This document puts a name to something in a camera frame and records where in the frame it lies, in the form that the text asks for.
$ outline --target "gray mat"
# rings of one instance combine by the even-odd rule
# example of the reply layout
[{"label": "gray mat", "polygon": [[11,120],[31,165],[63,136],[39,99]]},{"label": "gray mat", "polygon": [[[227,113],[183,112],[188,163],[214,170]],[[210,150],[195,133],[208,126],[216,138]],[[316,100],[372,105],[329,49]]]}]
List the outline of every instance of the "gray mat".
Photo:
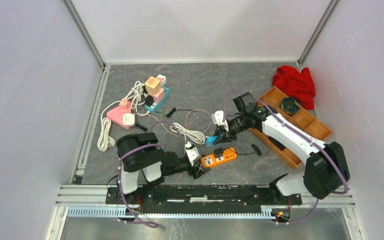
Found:
[{"label": "gray mat", "polygon": [[[272,78],[277,67],[290,65],[294,62],[248,62],[248,63],[184,63],[184,64],[135,64],[113,65],[110,69],[106,83],[104,97],[100,112],[109,104],[121,100],[133,87],[135,81],[145,82],[150,76],[158,74],[167,77],[166,87],[170,89],[170,96],[158,110],[167,114],[172,108],[177,109],[204,109],[210,114],[223,109],[223,98],[229,89],[250,92],[254,97],[260,97],[272,88]],[[232,101],[238,95],[232,93],[227,98],[227,113],[233,115],[237,112]],[[175,112],[170,118],[160,113],[154,114],[160,120],[169,120],[182,125],[185,124],[185,115],[188,111]],[[156,120],[150,116],[138,117],[138,122],[150,128]],[[210,124],[210,118],[204,112],[191,113],[187,124],[192,130],[204,131]],[[212,124],[205,133],[211,136],[215,126]],[[101,152],[97,147],[101,131],[101,121],[98,119],[94,131],[92,146],[87,159],[83,184],[106,184],[107,181],[118,174],[118,157],[115,147]],[[136,127],[130,130],[112,124],[109,135],[116,141],[127,134],[137,134],[142,131]],[[169,134],[158,125],[155,127],[158,143],[165,151],[173,151],[179,156],[184,154],[184,145],[178,137]],[[255,135],[245,131],[237,135],[238,140],[224,143],[217,147],[234,147],[237,153],[251,153],[256,144],[265,153],[265,146]],[[203,154],[211,154],[217,147],[198,146]],[[201,178],[194,180],[186,172],[174,174],[165,178],[164,184],[268,184],[276,177],[286,173],[303,172],[300,167],[291,170],[273,152],[260,158],[257,154],[240,155],[234,161],[214,167]],[[139,183],[144,184],[142,174]]]}]

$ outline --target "white wall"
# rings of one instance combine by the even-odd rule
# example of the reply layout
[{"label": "white wall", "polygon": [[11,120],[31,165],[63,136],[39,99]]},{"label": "white wall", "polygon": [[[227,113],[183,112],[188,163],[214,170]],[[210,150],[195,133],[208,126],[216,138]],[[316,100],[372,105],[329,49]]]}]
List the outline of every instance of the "white wall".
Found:
[{"label": "white wall", "polygon": [[0,240],[44,239],[99,70],[60,0],[0,0]]},{"label": "white wall", "polygon": [[341,1],[304,64],[343,146],[368,239],[384,239],[384,1]]},{"label": "white wall", "polygon": [[106,62],[290,61],[329,0],[73,0]]}]

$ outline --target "dark green object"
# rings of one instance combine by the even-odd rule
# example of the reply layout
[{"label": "dark green object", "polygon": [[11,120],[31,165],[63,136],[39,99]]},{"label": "dark green object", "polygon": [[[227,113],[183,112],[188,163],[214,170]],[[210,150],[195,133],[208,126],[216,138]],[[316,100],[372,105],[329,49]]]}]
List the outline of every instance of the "dark green object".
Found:
[{"label": "dark green object", "polygon": [[280,109],[282,109],[289,116],[292,116],[300,110],[300,105],[293,97],[285,97],[282,99],[282,102],[279,105]]}]

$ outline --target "teal power strip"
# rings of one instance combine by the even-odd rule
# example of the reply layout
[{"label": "teal power strip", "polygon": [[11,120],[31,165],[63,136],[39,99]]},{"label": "teal power strip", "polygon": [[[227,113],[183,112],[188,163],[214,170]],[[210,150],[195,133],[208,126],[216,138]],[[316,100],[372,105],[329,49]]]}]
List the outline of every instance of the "teal power strip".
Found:
[{"label": "teal power strip", "polygon": [[155,114],[158,109],[161,107],[161,105],[164,103],[166,98],[170,95],[170,90],[168,87],[163,86],[162,89],[164,89],[164,97],[161,99],[159,103],[153,103],[152,106],[145,106],[145,108],[151,113]]}]

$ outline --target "orange power strip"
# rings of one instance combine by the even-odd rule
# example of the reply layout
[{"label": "orange power strip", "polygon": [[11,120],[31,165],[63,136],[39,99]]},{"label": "orange power strip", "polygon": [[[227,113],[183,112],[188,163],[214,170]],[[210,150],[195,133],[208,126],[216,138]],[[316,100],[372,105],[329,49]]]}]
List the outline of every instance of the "orange power strip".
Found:
[{"label": "orange power strip", "polygon": [[204,156],[201,158],[201,163],[206,168],[212,168],[220,164],[224,164],[235,160],[238,155],[235,153],[235,149],[233,147],[228,148],[223,151],[223,156],[216,158],[213,154]]}]

